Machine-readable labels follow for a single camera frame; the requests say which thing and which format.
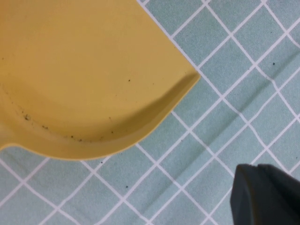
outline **light green tile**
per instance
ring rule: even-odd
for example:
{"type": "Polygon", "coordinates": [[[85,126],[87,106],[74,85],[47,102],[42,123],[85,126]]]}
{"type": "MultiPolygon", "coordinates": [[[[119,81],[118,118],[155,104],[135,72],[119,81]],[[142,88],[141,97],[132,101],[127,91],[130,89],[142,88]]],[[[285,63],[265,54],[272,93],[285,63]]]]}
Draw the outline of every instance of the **light green tile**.
{"type": "Polygon", "coordinates": [[[19,184],[20,182],[0,165],[0,202],[19,184]]]}
{"type": "Polygon", "coordinates": [[[259,0],[212,0],[209,5],[225,26],[233,31],[259,3],[259,0]]]}
{"type": "Polygon", "coordinates": [[[288,104],[295,111],[300,113],[300,72],[281,90],[282,95],[287,100],[288,104]]]}
{"type": "Polygon", "coordinates": [[[219,158],[235,172],[238,164],[250,164],[263,150],[252,130],[247,127],[236,139],[231,142],[219,155],[219,158]]]}
{"type": "Polygon", "coordinates": [[[175,37],[175,41],[199,65],[227,36],[219,22],[204,8],[175,37]]]}
{"type": "Polygon", "coordinates": [[[216,92],[204,79],[200,79],[174,111],[188,126],[192,126],[217,99],[216,92]]]}
{"type": "Polygon", "coordinates": [[[186,129],[170,114],[140,145],[158,160],[185,132],[186,129]]]}
{"type": "Polygon", "coordinates": [[[27,183],[58,205],[89,175],[80,162],[50,160],[27,183]]]}
{"type": "Polygon", "coordinates": [[[200,0],[151,0],[146,7],[171,35],[201,5],[200,0]]]}
{"type": "Polygon", "coordinates": [[[281,169],[280,166],[277,164],[277,162],[271,157],[271,155],[268,152],[264,152],[254,163],[254,165],[258,165],[258,164],[271,164],[281,169]]]}
{"type": "Polygon", "coordinates": [[[210,158],[211,154],[192,135],[188,135],[161,162],[161,166],[184,185],[210,158]]]}
{"type": "Polygon", "coordinates": [[[233,184],[233,177],[213,160],[186,187],[191,196],[210,213],[233,184]]]}
{"type": "Polygon", "coordinates": [[[272,82],[254,69],[227,95],[226,99],[250,120],[274,93],[272,82]]]}
{"type": "Polygon", "coordinates": [[[241,49],[230,39],[202,66],[201,70],[216,88],[224,93],[251,65],[241,49]]]}
{"type": "Polygon", "coordinates": [[[217,210],[212,214],[212,217],[218,223],[218,225],[233,225],[233,216],[231,212],[230,206],[230,196],[224,199],[224,201],[220,204],[217,210]]]}
{"type": "Polygon", "coordinates": [[[119,201],[98,178],[91,179],[62,209],[80,224],[91,225],[102,219],[119,201]]]}
{"type": "Polygon", "coordinates": [[[0,157],[20,177],[27,177],[44,159],[19,147],[9,147],[0,151],[0,157]]]}
{"type": "Polygon", "coordinates": [[[298,44],[300,43],[300,23],[292,29],[290,35],[298,44]]]}
{"type": "Polygon", "coordinates": [[[298,0],[269,0],[267,4],[286,29],[300,17],[298,0]]]}
{"type": "Polygon", "coordinates": [[[240,116],[222,101],[194,132],[213,152],[217,152],[244,125],[240,116]]]}
{"type": "Polygon", "coordinates": [[[124,195],[152,165],[137,147],[132,147],[111,157],[98,174],[124,195]]]}
{"type": "Polygon", "coordinates": [[[270,148],[287,170],[300,160],[299,136],[300,124],[296,121],[270,148]]]}
{"type": "Polygon", "coordinates": [[[74,223],[60,213],[55,213],[45,225],[74,225],[74,223]]]}
{"type": "Polygon", "coordinates": [[[150,219],[177,190],[172,181],[155,168],[129,196],[128,201],[150,219]]]}
{"type": "Polygon", "coordinates": [[[156,225],[200,224],[205,215],[182,192],[155,218],[156,225]]]}
{"type": "Polygon", "coordinates": [[[126,204],[122,204],[103,225],[145,225],[145,221],[140,219],[126,204]]]}
{"type": "Polygon", "coordinates": [[[300,166],[298,166],[293,172],[292,176],[300,181],[300,166]]]}
{"type": "Polygon", "coordinates": [[[0,210],[1,225],[39,224],[53,208],[24,186],[0,210]]]}
{"type": "Polygon", "coordinates": [[[98,159],[94,159],[94,160],[87,160],[86,163],[89,164],[89,166],[93,169],[95,169],[99,164],[103,163],[103,160],[105,158],[98,158],[98,159]]]}
{"type": "Polygon", "coordinates": [[[256,61],[282,34],[280,26],[262,7],[238,30],[235,37],[256,61]]]}
{"type": "Polygon", "coordinates": [[[294,118],[281,98],[276,95],[252,122],[262,141],[268,145],[294,118]]]}
{"type": "Polygon", "coordinates": [[[300,65],[300,49],[285,37],[259,67],[280,87],[300,65]]]}

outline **grid pattern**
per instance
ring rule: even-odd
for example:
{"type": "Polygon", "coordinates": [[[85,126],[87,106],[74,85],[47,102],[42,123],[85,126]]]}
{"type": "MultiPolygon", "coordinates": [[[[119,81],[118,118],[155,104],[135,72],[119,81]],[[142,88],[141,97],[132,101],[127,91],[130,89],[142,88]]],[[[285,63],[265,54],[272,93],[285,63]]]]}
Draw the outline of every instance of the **grid pattern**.
{"type": "Polygon", "coordinates": [[[300,179],[297,1],[139,3],[202,79],[123,153],[63,162],[2,151],[0,224],[230,225],[238,163],[300,179]]]}

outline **white grout line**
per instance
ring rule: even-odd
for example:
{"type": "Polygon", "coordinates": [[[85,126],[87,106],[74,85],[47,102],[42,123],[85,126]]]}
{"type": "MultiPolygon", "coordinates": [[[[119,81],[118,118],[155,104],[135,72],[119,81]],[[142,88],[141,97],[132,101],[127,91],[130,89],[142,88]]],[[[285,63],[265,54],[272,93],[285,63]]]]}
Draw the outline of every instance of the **white grout line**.
{"type": "Polygon", "coordinates": [[[157,167],[157,165],[159,163],[161,163],[164,158],[166,158],[172,151],[173,149],[176,148],[177,145],[180,144],[181,140],[183,140],[186,136],[188,135],[188,131],[186,131],[160,158],[159,160],[154,164],[152,165],[147,171],[146,173],[144,173],[140,178],[139,180],[131,187],[131,189],[124,195],[123,199],[120,200],[109,212],[109,216],[111,214],[113,214],[117,208],[134,192],[134,190],[140,185],[140,183],[142,183],[142,181],[144,179],[146,179],[148,177],[148,175],[157,167]]]}
{"type": "MultiPolygon", "coordinates": [[[[134,206],[132,206],[123,196],[121,196],[104,178],[102,178],[98,173],[96,169],[92,169],[86,162],[81,162],[90,172],[92,175],[96,176],[105,186],[107,186],[122,202],[124,202],[133,212],[135,212],[139,218],[144,220],[146,223],[149,222],[149,220],[144,217],[134,206]]],[[[95,223],[95,225],[102,224],[104,221],[108,219],[108,217],[112,213],[107,213],[99,222],[95,223]]]]}
{"type": "MultiPolygon", "coordinates": [[[[165,33],[165,35],[168,36],[168,38],[172,41],[172,43],[180,50],[180,52],[186,57],[186,59],[193,65],[194,68],[197,68],[197,71],[202,74],[202,72],[199,70],[198,67],[195,66],[195,64],[193,63],[193,61],[187,56],[187,54],[180,48],[180,46],[170,37],[170,35],[166,32],[166,30],[161,26],[161,24],[156,20],[156,18],[148,11],[148,9],[146,7],[144,7],[143,5],[141,5],[142,8],[147,12],[147,14],[152,18],[152,20],[159,26],[159,28],[165,33]]],[[[297,20],[288,30],[287,32],[291,31],[297,24],[299,23],[299,20],[297,20]]],[[[284,39],[284,37],[286,36],[286,33],[284,33],[273,45],[271,45],[271,47],[255,62],[255,64],[252,66],[252,69],[255,67],[255,65],[259,64],[280,42],[281,40],[284,39]]],[[[203,74],[202,74],[202,77],[203,79],[208,82],[208,84],[212,87],[212,89],[220,96],[220,93],[219,91],[212,85],[212,83],[209,81],[209,79],[207,77],[205,77],[203,74]]],[[[223,100],[225,98],[225,95],[221,95],[220,96],[220,99],[218,99],[217,103],[214,104],[214,107],[216,107],[216,105],[218,105],[218,103],[223,100]]],[[[210,111],[208,110],[206,113],[207,115],[213,110],[214,107],[211,107],[210,108],[210,111]]],[[[200,122],[201,120],[199,119],[192,127],[196,127],[200,122]]],[[[190,180],[192,180],[194,177],[196,177],[198,174],[195,173],[193,177],[191,177],[190,180]]]]}
{"type": "MultiPolygon", "coordinates": [[[[100,169],[102,165],[109,160],[111,156],[106,157],[103,159],[101,163],[95,168],[95,171],[100,169]]],[[[40,225],[44,224],[46,221],[48,221],[67,201],[71,200],[79,191],[80,189],[90,180],[90,178],[93,176],[93,173],[90,173],[84,180],[83,182],[67,197],[65,198],[58,206],[55,208],[48,216],[45,217],[45,219],[40,222],[40,225]]]]}
{"type": "Polygon", "coordinates": [[[189,23],[191,22],[196,15],[198,15],[203,8],[210,2],[210,0],[207,0],[205,3],[203,3],[172,35],[171,38],[174,38],[182,29],[189,23]]]}
{"type": "MultiPolygon", "coordinates": [[[[230,194],[231,190],[233,188],[229,188],[229,190],[226,192],[226,194],[223,196],[223,198],[219,201],[219,203],[215,206],[215,208],[210,212],[210,216],[212,216],[212,214],[214,214],[214,212],[218,209],[218,207],[222,204],[222,202],[225,200],[225,198],[230,194]]],[[[206,223],[206,221],[208,220],[209,218],[206,217],[205,220],[203,220],[200,225],[204,225],[206,223]]]]}
{"type": "Polygon", "coordinates": [[[140,1],[139,1],[139,2],[145,6],[149,1],[150,1],[150,0],[146,0],[146,1],[144,1],[144,2],[140,2],[140,1]]]}
{"type": "MultiPolygon", "coordinates": [[[[36,173],[47,161],[49,160],[49,158],[44,159],[35,169],[35,172],[31,172],[31,175],[33,176],[34,173],[36,173]]],[[[13,169],[11,169],[1,158],[0,158],[0,164],[7,169],[17,180],[20,181],[20,183],[22,185],[24,185],[29,191],[31,191],[33,194],[35,194],[37,197],[39,197],[41,200],[43,200],[44,202],[46,202],[47,204],[49,204],[50,206],[52,206],[54,209],[57,208],[57,206],[55,204],[53,204],[51,201],[49,201],[48,199],[46,199],[45,197],[43,197],[40,193],[38,193],[36,190],[34,190],[29,184],[26,183],[25,179],[22,179],[13,169]]],[[[72,222],[74,222],[77,225],[80,225],[73,217],[71,217],[69,214],[67,214],[65,211],[63,210],[59,210],[59,213],[61,213],[62,215],[64,215],[66,218],[68,218],[69,220],[71,220],[72,222]]]]}
{"type": "MultiPolygon", "coordinates": [[[[263,6],[263,3],[260,3],[232,32],[234,35],[250,18],[263,6]]],[[[229,39],[231,38],[228,35],[199,65],[198,68],[201,68],[229,39]]]]}
{"type": "MultiPolygon", "coordinates": [[[[33,177],[34,174],[36,174],[40,168],[42,168],[47,162],[49,161],[49,158],[45,158],[24,180],[19,180],[20,184],[17,185],[1,202],[0,202],[0,208],[3,206],[21,187],[24,185],[25,182],[27,182],[31,177],[33,177]]],[[[3,165],[4,161],[0,158],[0,164],[3,165]]]]}
{"type": "MultiPolygon", "coordinates": [[[[156,163],[156,161],[152,158],[152,156],[150,156],[148,153],[147,153],[147,151],[140,145],[140,144],[137,144],[136,145],[137,146],[137,148],[143,153],[143,154],[145,154],[147,157],[148,157],[148,159],[151,161],[151,162],[153,162],[154,164],[156,163]]],[[[169,201],[168,201],[168,204],[180,193],[180,191],[182,191],[186,196],[187,196],[187,198],[188,199],[190,199],[197,207],[198,207],[198,209],[205,215],[205,216],[207,216],[207,217],[209,217],[209,214],[203,209],[203,207],[202,206],[200,206],[197,202],[196,202],[196,200],[186,191],[186,190],[184,190],[184,188],[160,165],[160,164],[158,164],[157,165],[157,167],[158,167],[158,169],[160,169],[160,171],[164,174],[164,175],[166,175],[171,181],[172,181],[172,183],[174,184],[174,185],[176,185],[177,187],[178,187],[178,193],[176,192],[173,196],[172,196],[172,198],[171,199],[169,199],[169,201]]],[[[152,222],[162,211],[163,211],[163,209],[164,208],[166,208],[167,207],[167,205],[168,204],[164,204],[161,208],[160,208],[160,210],[159,211],[157,211],[156,212],[156,214],[150,219],[150,222],[152,222]]],[[[214,223],[214,224],[217,224],[212,218],[210,218],[210,220],[212,221],[212,223],[214,223]]]]}
{"type": "MultiPolygon", "coordinates": [[[[273,11],[270,9],[270,7],[264,3],[263,4],[266,9],[268,10],[268,12],[271,14],[271,16],[273,17],[273,19],[277,22],[277,24],[280,26],[280,28],[286,33],[286,29],[285,27],[282,25],[282,23],[279,21],[279,19],[276,17],[276,15],[273,13],[273,11]]],[[[291,40],[291,42],[296,45],[298,48],[300,48],[300,45],[292,38],[292,36],[287,33],[287,37],[291,40]]]]}
{"type": "MultiPolygon", "coordinates": [[[[223,22],[220,20],[220,18],[216,15],[216,13],[211,9],[211,7],[209,5],[206,6],[208,8],[208,10],[212,13],[212,15],[215,17],[215,19],[220,23],[220,25],[226,30],[226,32],[229,34],[229,36],[231,36],[231,38],[234,40],[234,42],[236,43],[236,45],[242,50],[242,52],[247,56],[247,58],[251,61],[251,63],[253,65],[255,65],[255,67],[257,68],[257,70],[261,73],[262,76],[264,76],[266,79],[270,80],[276,90],[276,92],[278,93],[278,95],[281,97],[281,99],[283,100],[283,102],[285,103],[285,105],[287,106],[287,108],[291,111],[291,113],[296,117],[297,115],[295,114],[295,112],[293,111],[293,109],[290,107],[290,105],[287,103],[287,101],[285,100],[285,98],[282,96],[282,94],[280,93],[275,81],[273,79],[271,79],[270,77],[268,77],[256,64],[256,62],[254,62],[254,60],[251,58],[251,56],[247,53],[247,51],[243,48],[243,46],[238,42],[238,40],[233,36],[233,34],[227,29],[227,27],[223,24],[223,22]]],[[[238,112],[236,109],[233,108],[233,106],[227,101],[224,100],[225,103],[232,109],[234,110],[236,113],[238,113],[241,118],[246,122],[247,120],[244,118],[244,116],[242,115],[242,113],[238,112]]],[[[253,133],[255,134],[257,140],[259,141],[259,143],[266,149],[266,151],[271,155],[271,157],[280,165],[280,167],[285,171],[288,172],[287,169],[283,166],[283,164],[275,157],[275,155],[271,152],[271,150],[269,148],[267,148],[267,146],[264,144],[264,142],[261,140],[261,138],[259,137],[259,135],[257,134],[257,132],[255,131],[254,127],[250,124],[249,127],[251,128],[251,130],[253,131],[253,133]]]]}

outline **grout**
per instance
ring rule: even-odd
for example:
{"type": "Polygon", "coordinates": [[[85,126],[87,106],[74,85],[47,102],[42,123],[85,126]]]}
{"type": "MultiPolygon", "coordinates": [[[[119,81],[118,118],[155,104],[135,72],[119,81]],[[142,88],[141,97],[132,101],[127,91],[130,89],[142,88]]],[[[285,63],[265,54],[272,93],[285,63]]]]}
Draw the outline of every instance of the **grout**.
{"type": "MultiPolygon", "coordinates": [[[[149,10],[144,7],[143,5],[141,5],[142,8],[147,12],[147,14],[152,18],[152,20],[159,26],[159,28],[168,36],[168,38],[172,41],[172,43],[179,49],[179,51],[186,57],[186,59],[193,65],[194,68],[197,69],[197,71],[202,74],[202,77],[203,79],[212,87],[212,89],[220,96],[220,99],[218,99],[218,103],[221,101],[221,100],[224,100],[225,96],[224,95],[221,95],[220,92],[216,89],[216,87],[214,87],[214,85],[209,81],[209,79],[204,76],[204,74],[199,70],[198,67],[195,66],[195,64],[193,63],[193,61],[187,56],[187,54],[180,48],[180,46],[170,37],[170,35],[166,32],[166,30],[161,26],[161,24],[157,21],[157,19],[149,12],[149,10]]],[[[300,18],[295,22],[293,23],[293,25],[287,30],[287,32],[289,32],[290,30],[292,30],[300,21],[300,18]]],[[[273,45],[271,45],[271,47],[256,61],[254,62],[254,65],[252,66],[252,69],[256,66],[256,64],[260,63],[280,42],[281,40],[283,40],[283,38],[287,35],[287,33],[284,33],[273,45]]],[[[198,174],[195,173],[193,177],[191,177],[189,179],[189,181],[191,181],[194,177],[196,177],[198,174]]]]}
{"type": "MultiPolygon", "coordinates": [[[[30,175],[33,176],[34,173],[36,173],[40,168],[42,168],[42,166],[44,166],[47,162],[49,161],[49,158],[44,159],[31,173],[30,175]]],[[[44,202],[46,202],[47,204],[49,204],[52,208],[57,208],[57,206],[55,204],[53,204],[51,201],[49,201],[48,199],[46,199],[45,197],[43,197],[40,193],[38,193],[36,190],[34,190],[29,184],[26,183],[27,180],[23,180],[13,169],[11,169],[1,158],[0,158],[0,164],[7,169],[17,180],[20,181],[20,183],[22,185],[24,185],[31,193],[35,194],[37,197],[39,197],[41,200],[43,200],[44,202]]],[[[59,210],[59,212],[64,215],[66,218],[68,218],[69,220],[71,220],[72,222],[74,222],[77,225],[80,225],[73,217],[71,217],[69,214],[67,214],[65,211],[63,210],[59,210]]]]}
{"type": "MultiPolygon", "coordinates": [[[[279,19],[273,13],[273,11],[270,9],[270,7],[267,5],[267,3],[265,2],[263,5],[268,10],[268,12],[271,14],[271,16],[273,17],[273,19],[277,22],[277,24],[280,26],[280,28],[284,31],[284,33],[286,33],[287,31],[286,31],[285,27],[282,25],[282,23],[279,21],[279,19]]],[[[292,36],[289,33],[287,33],[287,37],[291,40],[291,42],[295,46],[297,46],[298,48],[300,48],[300,45],[292,38],[292,36]]]]}
{"type": "Polygon", "coordinates": [[[171,35],[171,38],[174,38],[182,29],[190,23],[196,15],[198,15],[202,9],[205,8],[205,6],[210,2],[210,0],[207,0],[206,2],[203,2],[203,4],[171,35]]]}
{"type": "MultiPolygon", "coordinates": [[[[148,159],[153,162],[153,163],[156,163],[156,161],[152,158],[152,156],[150,156],[147,151],[140,145],[140,144],[136,144],[137,148],[143,153],[145,154],[148,159]]],[[[152,218],[150,219],[150,222],[152,222],[162,211],[163,209],[165,209],[167,207],[167,205],[182,191],[188,199],[190,199],[197,207],[198,209],[207,217],[209,217],[209,214],[203,209],[202,206],[200,206],[196,200],[187,192],[184,190],[184,188],[160,165],[158,164],[157,165],[158,169],[166,176],[168,177],[172,183],[178,187],[178,191],[172,196],[172,198],[170,198],[157,212],[156,214],[154,214],[152,216],[152,218]]]]}
{"type": "MultiPolygon", "coordinates": [[[[111,156],[106,157],[103,159],[101,163],[98,164],[98,166],[95,168],[95,171],[100,169],[102,165],[109,160],[111,156]]],[[[93,176],[93,173],[90,173],[84,180],[83,182],[67,197],[65,198],[58,206],[55,208],[48,216],[46,216],[40,224],[44,224],[46,221],[48,221],[67,201],[71,200],[83,186],[90,180],[90,178],[93,176]]]]}
{"type": "MultiPolygon", "coordinates": [[[[17,185],[1,202],[0,202],[0,208],[3,206],[21,187],[24,185],[25,182],[27,182],[31,177],[33,177],[34,174],[36,174],[40,168],[42,168],[47,162],[49,161],[49,158],[45,158],[35,169],[31,171],[31,173],[24,179],[19,180],[20,184],[17,185]]],[[[6,166],[4,166],[4,161],[0,159],[0,164],[7,169],[6,166]]]]}
{"type": "MultiPolygon", "coordinates": [[[[222,204],[222,202],[225,200],[225,198],[230,194],[231,190],[233,188],[229,188],[229,190],[226,192],[226,194],[223,196],[223,198],[221,198],[221,200],[219,201],[219,203],[215,206],[215,208],[210,212],[210,216],[212,216],[212,214],[214,214],[214,212],[218,209],[218,207],[222,204]]],[[[206,217],[205,220],[203,220],[200,225],[204,225],[206,223],[206,221],[208,220],[209,218],[206,217]]]]}

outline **yellow dustpan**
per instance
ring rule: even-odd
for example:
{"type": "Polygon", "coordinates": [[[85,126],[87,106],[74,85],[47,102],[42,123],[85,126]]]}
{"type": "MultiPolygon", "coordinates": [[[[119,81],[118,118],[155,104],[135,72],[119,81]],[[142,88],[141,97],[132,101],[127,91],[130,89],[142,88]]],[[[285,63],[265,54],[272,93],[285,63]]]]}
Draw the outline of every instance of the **yellow dustpan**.
{"type": "Polygon", "coordinates": [[[2,149],[116,153],[148,135],[199,77],[134,0],[0,2],[2,149]]]}

